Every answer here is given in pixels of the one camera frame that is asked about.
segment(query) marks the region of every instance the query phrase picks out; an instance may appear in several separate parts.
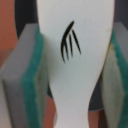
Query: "black curved line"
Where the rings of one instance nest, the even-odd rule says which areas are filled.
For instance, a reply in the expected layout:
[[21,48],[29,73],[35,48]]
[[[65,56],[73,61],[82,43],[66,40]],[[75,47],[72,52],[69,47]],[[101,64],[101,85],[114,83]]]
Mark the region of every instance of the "black curved line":
[[64,59],[64,45],[61,45],[61,55],[62,55],[62,59],[65,63],[65,59]]
[[78,47],[78,50],[79,50],[79,52],[80,52],[80,54],[81,54],[81,50],[80,50],[80,46],[79,46],[79,42],[78,42],[78,40],[77,40],[77,37],[76,37],[76,34],[75,34],[74,30],[72,30],[72,34],[73,34],[74,39],[75,39],[75,41],[76,41],[76,45],[77,45],[77,47]]
[[73,57],[73,49],[72,49],[72,38],[71,38],[71,35],[69,35],[69,42],[70,42],[70,48],[71,48],[71,55]]
[[68,28],[66,29],[64,35],[63,35],[63,39],[62,39],[62,42],[61,42],[61,55],[62,55],[62,58],[63,58],[63,61],[65,62],[65,59],[64,59],[64,46],[66,47],[67,49],[67,45],[66,45],[66,38],[68,36],[68,33],[70,32],[71,28],[73,27],[74,25],[74,21],[72,21],[70,23],[70,25],[68,26]]
[[68,57],[68,46],[67,46],[67,43],[65,43],[65,49],[66,49],[66,53],[67,53],[67,58],[69,60],[69,57]]

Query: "green sponge edge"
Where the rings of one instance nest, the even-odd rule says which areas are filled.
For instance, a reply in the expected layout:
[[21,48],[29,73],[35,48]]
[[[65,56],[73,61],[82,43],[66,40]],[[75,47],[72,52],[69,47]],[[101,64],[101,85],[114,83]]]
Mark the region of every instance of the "green sponge edge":
[[29,63],[29,67],[21,78],[23,97],[26,108],[26,115],[28,119],[29,128],[41,128],[39,119],[39,110],[37,104],[37,94],[35,88],[35,76],[38,71],[39,64],[41,63],[43,53],[43,38],[37,27],[35,34],[36,43],[34,46],[33,55]]
[[111,43],[114,46],[116,57],[118,58],[118,65],[122,76],[123,88],[125,92],[124,104],[121,113],[120,122],[118,128],[127,128],[128,127],[128,64],[121,52],[121,49],[116,40],[115,32],[112,33]]

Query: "black marking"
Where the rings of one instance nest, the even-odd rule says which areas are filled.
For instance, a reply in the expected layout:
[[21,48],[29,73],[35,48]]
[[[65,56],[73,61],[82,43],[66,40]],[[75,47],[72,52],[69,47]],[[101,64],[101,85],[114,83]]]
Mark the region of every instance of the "black marking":
[[[69,60],[68,46],[67,46],[67,41],[66,41],[66,39],[67,39],[67,36],[68,36],[70,30],[72,29],[73,25],[74,25],[74,21],[72,21],[72,22],[70,23],[70,25],[67,27],[67,29],[66,29],[66,31],[65,31],[65,33],[64,33],[64,35],[63,35],[62,42],[61,42],[61,55],[62,55],[62,59],[63,59],[64,63],[65,63],[65,59],[64,59],[64,48],[65,48],[65,50],[66,50],[67,59]],[[79,52],[80,52],[80,54],[81,54],[79,42],[78,42],[78,39],[77,39],[77,37],[76,37],[76,34],[75,34],[74,30],[72,30],[72,34],[73,34],[73,37],[74,37],[74,39],[75,39],[77,48],[78,48],[78,50],[79,50]],[[72,57],[73,57],[73,47],[72,47],[72,38],[71,38],[71,34],[69,35],[69,43],[70,43],[71,55],[72,55]]]
[[69,42],[70,42],[70,48],[71,48],[71,55],[73,57],[73,49],[72,49],[72,38],[71,38],[71,35],[69,35]]

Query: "white object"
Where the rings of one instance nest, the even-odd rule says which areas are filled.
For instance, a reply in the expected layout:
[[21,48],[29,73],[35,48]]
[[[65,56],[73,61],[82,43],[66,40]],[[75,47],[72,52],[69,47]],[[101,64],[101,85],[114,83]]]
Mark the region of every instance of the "white object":
[[37,5],[57,109],[55,128],[88,128],[90,98],[111,37],[114,0],[37,0]]

